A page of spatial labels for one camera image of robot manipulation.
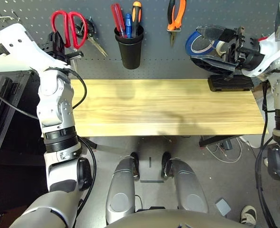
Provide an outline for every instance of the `wooden board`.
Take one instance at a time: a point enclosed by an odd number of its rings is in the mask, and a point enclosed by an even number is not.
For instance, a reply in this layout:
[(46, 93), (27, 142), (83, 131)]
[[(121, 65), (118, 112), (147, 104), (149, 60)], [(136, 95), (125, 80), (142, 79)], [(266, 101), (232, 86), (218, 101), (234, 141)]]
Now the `wooden board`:
[[(74, 110), (81, 136), (261, 134), (252, 92), (211, 92), (206, 79), (85, 80)], [(84, 89), (72, 80), (73, 103)]]

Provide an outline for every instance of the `orange screwdriver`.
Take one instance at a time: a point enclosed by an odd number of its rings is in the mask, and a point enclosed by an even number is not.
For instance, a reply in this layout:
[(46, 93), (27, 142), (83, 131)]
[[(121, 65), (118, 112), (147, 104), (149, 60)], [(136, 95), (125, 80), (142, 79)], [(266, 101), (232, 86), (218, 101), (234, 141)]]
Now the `orange screwdriver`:
[(138, 28), (141, 21), (141, 9), (142, 4), (139, 1), (135, 1), (132, 8), (132, 37), (138, 35)]

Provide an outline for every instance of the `blue screwdriver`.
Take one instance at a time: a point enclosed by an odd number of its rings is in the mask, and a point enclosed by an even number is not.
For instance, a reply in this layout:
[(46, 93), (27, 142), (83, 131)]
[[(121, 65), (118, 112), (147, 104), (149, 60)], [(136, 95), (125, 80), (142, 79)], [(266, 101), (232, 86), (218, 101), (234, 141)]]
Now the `blue screwdriver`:
[(131, 14), (127, 13), (125, 15), (125, 29), (126, 29), (126, 35), (127, 38), (131, 38), (131, 33), (132, 33), (132, 25), (131, 25)]

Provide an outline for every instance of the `blue tape roll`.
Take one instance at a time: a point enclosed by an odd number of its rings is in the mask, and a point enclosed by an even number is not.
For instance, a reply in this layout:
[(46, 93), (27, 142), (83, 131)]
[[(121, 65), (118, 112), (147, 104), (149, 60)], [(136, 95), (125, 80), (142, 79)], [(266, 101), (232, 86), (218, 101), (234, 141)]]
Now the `blue tape roll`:
[(218, 40), (212, 41), (209, 46), (207, 46), (206, 48), (204, 48), (202, 50), (193, 50), (192, 45), (193, 45), (194, 41), (196, 41), (197, 38), (199, 38), (200, 36), (202, 36), (202, 35), (199, 32), (195, 31), (187, 39), (186, 44), (185, 44), (185, 50), (189, 56), (206, 55), (206, 54), (210, 53), (211, 51), (213, 51), (219, 42)]

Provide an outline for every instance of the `gray pegboard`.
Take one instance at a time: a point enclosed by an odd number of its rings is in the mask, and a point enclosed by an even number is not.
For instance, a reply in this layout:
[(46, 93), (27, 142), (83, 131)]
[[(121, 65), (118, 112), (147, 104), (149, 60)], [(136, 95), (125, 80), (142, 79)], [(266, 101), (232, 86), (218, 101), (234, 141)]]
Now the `gray pegboard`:
[[(142, 0), (141, 65), (138, 69), (123, 67), (114, 37), (114, 22), (110, 5), (119, 2), (123, 13), (131, 12), (134, 0), (0, 0), (0, 14), (21, 18), (21, 23), (36, 42), (46, 40), (51, 32), (50, 15), (56, 10), (78, 11), (92, 17), (98, 32), (98, 42), (108, 53), (104, 58), (88, 41), (80, 49), (84, 57), (78, 60), (78, 72), (83, 78), (207, 78), (209, 72), (195, 66), (185, 53), (185, 43), (195, 28), (217, 24), (229, 28), (243, 25), (247, 34), (261, 36), (274, 32), (274, 20), (279, 0), (187, 0), (182, 31), (170, 47), (167, 28), (169, 0)], [(0, 30), (10, 23), (0, 22)], [(56, 21), (62, 33), (62, 18)]]

